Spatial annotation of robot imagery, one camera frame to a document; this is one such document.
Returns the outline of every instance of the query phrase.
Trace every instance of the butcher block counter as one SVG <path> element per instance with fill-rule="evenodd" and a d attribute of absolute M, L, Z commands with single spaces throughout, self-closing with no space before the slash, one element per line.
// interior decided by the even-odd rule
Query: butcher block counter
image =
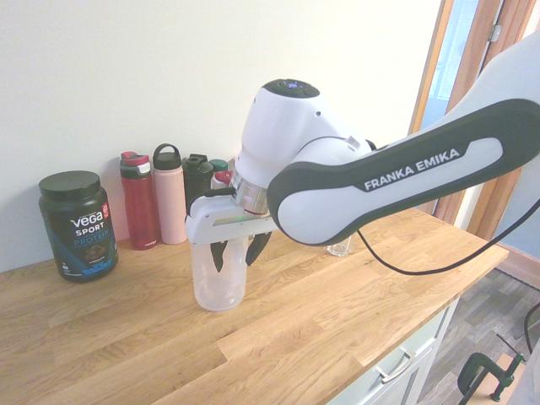
<path fill-rule="evenodd" d="M 443 267 L 485 242 L 415 209 L 363 228 L 388 262 Z M 493 247 L 448 273 L 410 277 L 357 235 L 329 255 L 274 232 L 246 297 L 208 312 L 189 244 L 119 244 L 108 276 L 62 279 L 53 261 L 0 273 L 0 403 L 323 404 L 502 262 Z"/>

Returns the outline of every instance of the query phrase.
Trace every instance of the label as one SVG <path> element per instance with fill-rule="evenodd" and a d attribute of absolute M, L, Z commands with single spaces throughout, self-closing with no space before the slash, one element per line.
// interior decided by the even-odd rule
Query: label
<path fill-rule="evenodd" d="M 384 186 L 388 186 L 395 182 L 406 179 L 410 176 L 415 176 L 427 170 L 434 169 L 444 165 L 452 160 L 461 158 L 465 154 L 464 148 L 449 148 L 438 154 L 432 154 L 423 159 L 416 160 L 409 164 L 405 164 L 394 170 L 390 170 L 376 177 L 372 177 L 367 181 L 363 181 L 358 187 L 365 192 L 372 192 Z"/>
<path fill-rule="evenodd" d="M 85 278 L 112 268 L 117 251 L 109 206 L 44 218 L 54 257 L 63 275 Z"/>

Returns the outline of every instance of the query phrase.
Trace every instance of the franka emika robot arm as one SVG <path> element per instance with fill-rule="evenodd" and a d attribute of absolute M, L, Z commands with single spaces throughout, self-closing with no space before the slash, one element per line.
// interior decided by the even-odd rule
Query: franka emika robot arm
<path fill-rule="evenodd" d="M 234 195 L 198 198 L 188 238 L 213 244 L 277 226 L 302 244 L 338 243 L 370 221 L 533 159 L 540 152 L 539 104 L 540 32 L 494 58 L 440 121 L 374 151 L 319 90 L 272 81 L 247 117 Z"/>

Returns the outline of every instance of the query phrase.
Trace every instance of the pink water bottle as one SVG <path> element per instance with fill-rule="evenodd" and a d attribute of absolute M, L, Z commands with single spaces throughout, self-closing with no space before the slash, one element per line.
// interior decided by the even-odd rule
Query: pink water bottle
<path fill-rule="evenodd" d="M 167 147 L 174 152 L 161 152 Z M 170 245 L 178 244 L 187 239 L 182 159 L 176 146 L 162 143 L 154 152 L 153 162 L 161 240 Z"/>

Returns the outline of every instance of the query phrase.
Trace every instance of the vega sport protein container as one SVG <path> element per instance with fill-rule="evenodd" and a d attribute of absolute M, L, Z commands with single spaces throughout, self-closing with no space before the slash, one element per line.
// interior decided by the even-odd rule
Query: vega sport protein container
<path fill-rule="evenodd" d="M 90 171 L 65 171 L 40 181 L 40 210 L 58 272 L 84 283 L 118 262 L 107 193 Z"/>

